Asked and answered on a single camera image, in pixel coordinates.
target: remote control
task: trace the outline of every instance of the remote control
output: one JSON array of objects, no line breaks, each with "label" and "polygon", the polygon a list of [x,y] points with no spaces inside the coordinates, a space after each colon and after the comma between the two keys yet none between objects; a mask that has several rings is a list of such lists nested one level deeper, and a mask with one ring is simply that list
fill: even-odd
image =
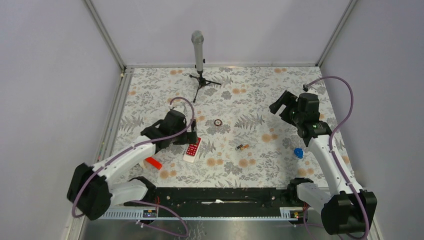
[{"label": "remote control", "polygon": [[198,150],[199,150],[199,146],[201,142],[202,142],[202,139],[198,137],[196,144],[188,145],[187,150],[185,151],[185,154],[182,157],[182,160],[189,163],[194,163],[198,155],[198,152],[199,152]]}]

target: white wall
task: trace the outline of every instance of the white wall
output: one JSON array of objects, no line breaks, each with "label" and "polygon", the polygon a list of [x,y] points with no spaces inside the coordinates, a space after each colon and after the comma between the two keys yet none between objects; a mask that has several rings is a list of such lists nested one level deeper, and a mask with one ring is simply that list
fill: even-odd
[{"label": "white wall", "polygon": [[0,239],[57,240],[119,79],[82,0],[0,7]]},{"label": "white wall", "polygon": [[349,0],[93,0],[126,64],[318,61]]},{"label": "white wall", "polygon": [[[359,1],[324,62],[355,96],[341,130],[358,180],[378,200],[384,240],[419,239],[424,223],[424,1]],[[326,82],[336,117],[346,87]]]}]

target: silver microphone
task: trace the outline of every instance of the silver microphone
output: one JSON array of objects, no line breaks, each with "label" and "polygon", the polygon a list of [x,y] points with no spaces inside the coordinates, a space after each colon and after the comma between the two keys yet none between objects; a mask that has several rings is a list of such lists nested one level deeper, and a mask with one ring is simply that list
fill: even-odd
[{"label": "silver microphone", "polygon": [[191,42],[194,45],[194,56],[196,58],[196,70],[198,74],[203,73],[203,41],[205,38],[201,31],[196,30],[191,34]]}]

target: tripod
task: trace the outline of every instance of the tripod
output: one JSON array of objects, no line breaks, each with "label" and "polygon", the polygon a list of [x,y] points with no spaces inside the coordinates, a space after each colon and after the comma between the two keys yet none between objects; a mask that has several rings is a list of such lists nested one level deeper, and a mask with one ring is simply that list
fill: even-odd
[{"label": "tripod", "polygon": [[199,82],[199,86],[198,86],[197,91],[196,91],[196,96],[194,96],[193,103],[195,103],[195,102],[196,102],[196,98],[197,98],[197,96],[198,96],[199,89],[201,89],[201,88],[203,88],[204,86],[207,86],[207,85],[209,85],[209,84],[221,85],[221,83],[219,83],[219,82],[206,80],[206,79],[202,76],[202,72],[199,72],[199,76],[193,76],[193,75],[191,75],[191,74],[190,74],[190,78],[197,79],[197,81]]}]

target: floral pattern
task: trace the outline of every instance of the floral pattern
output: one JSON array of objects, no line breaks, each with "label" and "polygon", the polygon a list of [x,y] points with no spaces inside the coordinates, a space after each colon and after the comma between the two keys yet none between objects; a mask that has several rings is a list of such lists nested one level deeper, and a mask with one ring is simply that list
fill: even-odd
[{"label": "floral pattern", "polygon": [[[173,97],[192,101],[198,83],[190,78],[194,68],[136,68],[131,80],[113,152],[133,141],[140,132],[163,119]],[[183,161],[187,145],[171,145],[153,156],[159,171],[142,162],[120,178],[120,182],[144,176],[159,187],[285,187],[290,179],[307,177],[326,187],[324,174],[294,126],[269,111],[285,90],[302,93],[302,85],[321,76],[318,67],[212,67],[203,76],[221,85],[199,90],[193,104],[197,135],[202,138],[197,160]],[[332,129],[337,124],[323,82],[313,86],[319,93],[320,119]],[[190,108],[177,99],[191,117]],[[216,119],[222,120],[215,126]],[[352,171],[340,133],[336,146]],[[238,145],[249,145],[238,150]],[[302,159],[294,155],[302,148]]]}]

